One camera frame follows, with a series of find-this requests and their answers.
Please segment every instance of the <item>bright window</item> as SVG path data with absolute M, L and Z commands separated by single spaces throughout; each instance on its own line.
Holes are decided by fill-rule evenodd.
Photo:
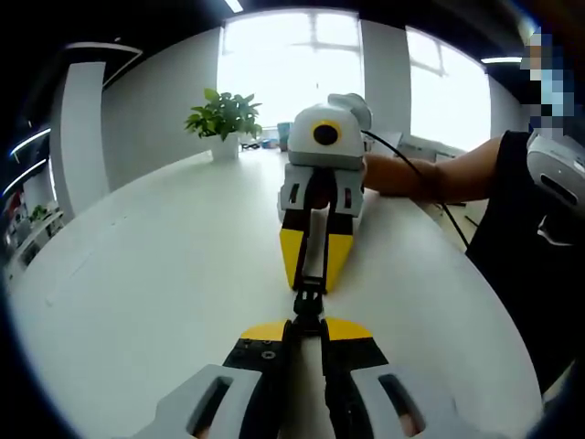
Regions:
M 254 93 L 265 128 L 291 122 L 329 93 L 364 95 L 354 13 L 289 9 L 234 18 L 220 44 L 218 90 Z
M 437 38 L 407 28 L 412 95 L 410 133 L 471 151 L 490 138 L 484 68 Z

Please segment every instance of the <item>white flower pot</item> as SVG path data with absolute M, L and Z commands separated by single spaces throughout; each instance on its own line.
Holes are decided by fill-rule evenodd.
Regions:
M 239 138 L 238 133 L 229 133 L 226 140 L 221 141 L 220 135 L 212 135 L 206 137 L 215 162 L 225 162 L 235 160 L 239 153 Z

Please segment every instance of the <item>ceiling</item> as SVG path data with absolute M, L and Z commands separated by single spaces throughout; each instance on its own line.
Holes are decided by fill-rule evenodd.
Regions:
M 320 6 L 356 10 L 360 17 L 394 27 L 406 25 L 433 34 L 480 59 L 521 55 L 516 19 L 505 0 L 239 0 L 245 12 L 274 7 Z M 168 46 L 218 27 L 234 16 L 223 0 L 102 0 L 19 2 L 13 5 L 18 36 L 5 35 L 4 107 L 8 114 L 0 132 L 3 154 L 48 123 L 52 93 L 68 65 L 63 47 L 76 41 L 132 46 L 144 54 L 140 62 Z M 493 66 L 489 73 L 523 103 L 538 97 L 518 66 Z M 0 184 L 12 181 L 26 166 L 48 153 L 47 137 L 31 145 L 21 164 L 0 164 Z

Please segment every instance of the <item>ceiling light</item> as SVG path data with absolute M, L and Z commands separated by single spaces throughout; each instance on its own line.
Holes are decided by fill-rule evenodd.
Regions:
M 237 14 L 238 12 L 241 12 L 244 10 L 244 8 L 241 7 L 241 5 L 239 4 L 238 0 L 226 0 L 226 3 L 231 8 L 231 10 L 234 14 Z
M 35 169 L 37 169 L 39 166 L 43 165 L 45 162 L 47 162 L 46 158 L 43 158 L 40 162 L 38 162 L 36 165 L 32 165 L 29 169 L 27 169 L 25 172 L 23 172 L 20 177 L 18 177 L 15 181 L 13 181 L 12 183 L 10 183 L 6 189 L 4 189 L 4 192 L 2 193 L 2 196 L 5 195 L 6 192 L 8 192 L 12 186 L 14 186 L 16 183 L 18 183 L 20 180 L 22 180 L 24 177 L 26 177 L 28 174 L 30 174 L 32 171 L 34 171 Z
M 500 63 L 520 63 L 522 62 L 521 57 L 503 57 L 503 58 L 484 58 L 482 59 L 483 64 L 500 64 Z
M 47 128 L 45 131 L 41 131 L 40 133 L 36 133 L 35 135 L 33 135 L 32 137 L 28 137 L 24 142 L 18 144 L 15 149 L 13 149 L 10 152 L 10 155 L 14 155 L 14 153 L 22 148 L 24 148 L 25 146 L 27 146 L 28 144 L 30 144 L 33 140 L 37 140 L 39 137 L 50 133 L 51 129 Z

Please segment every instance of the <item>black cable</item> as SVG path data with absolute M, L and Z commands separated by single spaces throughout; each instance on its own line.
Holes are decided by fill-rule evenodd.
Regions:
M 394 154 L 396 154 L 398 157 L 400 157 L 402 160 L 404 160 L 404 162 L 410 166 L 410 168 L 414 171 L 414 173 L 420 177 L 420 179 L 424 182 L 425 185 L 427 185 L 427 187 L 431 190 L 431 192 L 435 193 L 435 195 L 437 195 L 437 199 L 439 200 L 439 204 L 441 204 L 441 207 L 443 208 L 443 210 L 445 211 L 445 213 L 447 214 L 447 216 L 449 217 L 449 220 L 451 220 L 453 227 L 457 230 L 457 233 L 459 233 L 459 237 L 461 238 L 461 240 L 463 241 L 463 243 L 465 244 L 465 248 L 468 249 L 469 248 L 469 242 L 467 241 L 467 239 L 465 239 L 465 235 L 463 235 L 462 230 L 459 227 L 459 224 L 457 224 L 457 221 L 455 220 L 455 218 L 453 217 L 453 215 L 451 214 L 451 212 L 449 211 L 449 209 L 447 209 L 447 206 L 445 205 L 445 203 L 443 203 L 441 201 L 441 197 L 439 197 L 436 192 L 435 192 L 435 188 L 432 185 L 432 183 L 429 181 L 428 178 L 426 178 L 420 171 L 419 169 L 417 169 L 417 167 L 415 167 L 412 162 L 405 156 L 403 155 L 397 148 L 395 148 L 394 146 L 392 146 L 391 144 L 389 144 L 388 142 L 386 142 L 384 139 L 382 139 L 381 137 L 378 137 L 377 135 L 366 131 L 366 130 L 362 130 L 362 133 L 369 135 L 371 138 L 373 138 L 374 140 L 380 142 L 381 144 L 383 144 L 385 147 L 389 148 L 392 152 L 394 152 Z

